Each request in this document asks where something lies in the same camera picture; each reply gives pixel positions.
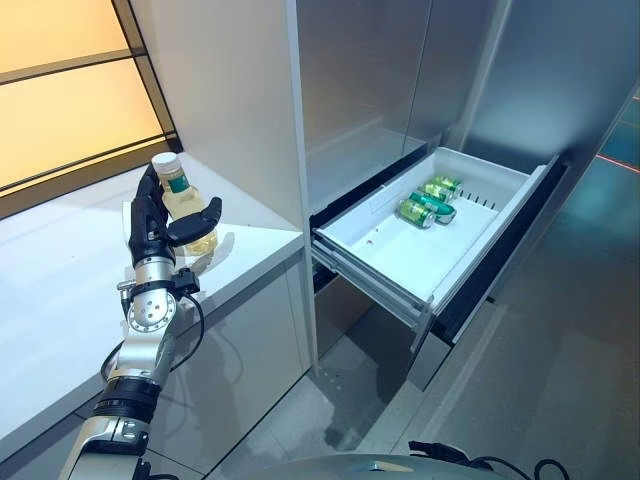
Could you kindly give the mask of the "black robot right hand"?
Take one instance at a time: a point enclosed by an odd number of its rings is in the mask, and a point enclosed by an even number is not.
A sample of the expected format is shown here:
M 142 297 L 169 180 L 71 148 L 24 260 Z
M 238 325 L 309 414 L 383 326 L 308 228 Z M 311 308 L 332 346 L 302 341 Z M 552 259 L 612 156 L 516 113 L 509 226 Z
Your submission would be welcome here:
M 471 458 L 462 450 L 439 442 L 409 441 L 408 447 L 413 456 L 423 456 L 439 461 L 468 465 Z

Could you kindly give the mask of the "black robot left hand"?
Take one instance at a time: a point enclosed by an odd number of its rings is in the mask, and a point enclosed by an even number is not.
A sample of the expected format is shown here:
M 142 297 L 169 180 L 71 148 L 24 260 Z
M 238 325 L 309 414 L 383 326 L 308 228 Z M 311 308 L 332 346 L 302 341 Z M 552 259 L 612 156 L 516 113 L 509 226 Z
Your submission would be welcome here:
M 162 257 L 175 263 L 175 248 L 205 237 L 221 218 L 222 199 L 213 197 L 203 210 L 167 223 L 169 211 L 162 201 L 163 193 L 158 174 L 148 164 L 130 203 L 128 248 L 133 266 L 147 257 Z

